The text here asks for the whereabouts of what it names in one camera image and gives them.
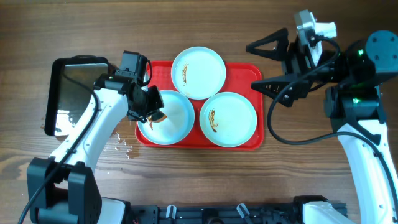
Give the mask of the white plate top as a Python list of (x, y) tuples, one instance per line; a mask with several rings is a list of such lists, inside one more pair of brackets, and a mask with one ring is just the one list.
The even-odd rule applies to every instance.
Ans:
[(214, 50), (190, 47), (180, 52), (172, 63), (172, 83), (177, 91), (193, 100), (217, 94), (226, 80), (226, 65)]

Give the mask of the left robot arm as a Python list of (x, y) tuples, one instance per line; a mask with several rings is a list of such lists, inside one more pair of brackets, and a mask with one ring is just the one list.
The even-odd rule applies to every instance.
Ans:
[(33, 158), (27, 169), (29, 201), (19, 222), (125, 223), (131, 204), (102, 197), (94, 177), (99, 156), (114, 128), (127, 116), (146, 123), (165, 118), (160, 91), (150, 86), (151, 61), (137, 53), (123, 52), (121, 65), (103, 73), (86, 90), (90, 102), (73, 130), (46, 159)]

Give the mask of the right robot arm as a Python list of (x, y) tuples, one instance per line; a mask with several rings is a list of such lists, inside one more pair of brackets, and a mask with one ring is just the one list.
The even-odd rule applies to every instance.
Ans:
[(397, 174), (379, 87), (397, 76), (397, 36), (380, 30), (341, 50), (333, 34), (306, 28), (289, 42), (281, 29), (246, 51), (282, 63), (281, 76), (251, 84), (272, 99), (271, 108), (325, 87), (324, 112), (349, 160), (361, 221), (396, 223)]

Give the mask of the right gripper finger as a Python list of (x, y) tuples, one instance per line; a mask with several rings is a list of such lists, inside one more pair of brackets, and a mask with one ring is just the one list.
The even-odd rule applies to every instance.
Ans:
[[(273, 78), (266, 78), (251, 83), (251, 88), (262, 93), (269, 98), (274, 99), (289, 83), (298, 79), (299, 75), (291, 73)], [(309, 90), (313, 85), (312, 80), (302, 80), (291, 86), (278, 100), (278, 102), (286, 107), (291, 107), (295, 100), (306, 98)]]
[(246, 52), (275, 61), (284, 61), (287, 58), (288, 35), (288, 30), (282, 28), (267, 37), (248, 44)]

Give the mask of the teal orange sponge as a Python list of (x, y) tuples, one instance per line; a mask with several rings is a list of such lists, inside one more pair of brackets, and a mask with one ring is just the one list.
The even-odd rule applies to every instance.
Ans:
[(167, 116), (161, 112), (160, 110), (156, 111), (155, 113), (151, 114), (150, 116), (147, 117), (148, 122), (151, 123), (159, 123), (165, 120)]

